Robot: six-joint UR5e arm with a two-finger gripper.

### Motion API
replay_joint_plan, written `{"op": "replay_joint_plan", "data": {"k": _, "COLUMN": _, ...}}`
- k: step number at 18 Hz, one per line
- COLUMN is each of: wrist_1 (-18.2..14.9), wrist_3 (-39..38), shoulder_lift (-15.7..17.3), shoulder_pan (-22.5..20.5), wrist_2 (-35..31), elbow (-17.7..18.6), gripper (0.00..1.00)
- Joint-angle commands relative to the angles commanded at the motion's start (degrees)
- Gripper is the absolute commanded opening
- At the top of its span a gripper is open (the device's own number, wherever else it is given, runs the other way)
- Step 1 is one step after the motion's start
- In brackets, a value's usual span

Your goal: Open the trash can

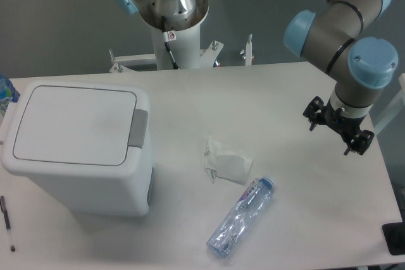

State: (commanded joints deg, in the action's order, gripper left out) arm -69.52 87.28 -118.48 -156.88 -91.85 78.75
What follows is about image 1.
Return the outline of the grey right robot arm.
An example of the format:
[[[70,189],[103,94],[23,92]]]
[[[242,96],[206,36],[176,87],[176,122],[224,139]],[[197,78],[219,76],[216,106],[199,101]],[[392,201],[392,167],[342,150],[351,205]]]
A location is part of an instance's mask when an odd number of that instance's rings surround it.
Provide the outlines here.
[[[298,13],[283,42],[296,56],[335,80],[327,102],[315,97],[304,110],[311,126],[338,133],[350,150],[362,153],[374,134],[360,125],[399,63],[395,47],[362,32],[381,17],[391,0],[325,0],[327,9]]]

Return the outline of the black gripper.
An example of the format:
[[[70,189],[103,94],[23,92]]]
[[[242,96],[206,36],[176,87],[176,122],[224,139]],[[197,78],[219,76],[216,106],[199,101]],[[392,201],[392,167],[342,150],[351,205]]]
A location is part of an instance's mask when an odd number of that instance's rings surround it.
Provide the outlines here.
[[[346,118],[340,108],[334,109],[331,100],[324,105],[323,100],[316,96],[307,105],[303,116],[310,123],[309,130],[313,131],[318,125],[326,125],[346,143],[344,155],[350,152],[363,155],[370,147],[375,134],[369,130],[361,130],[360,124],[363,118]]]

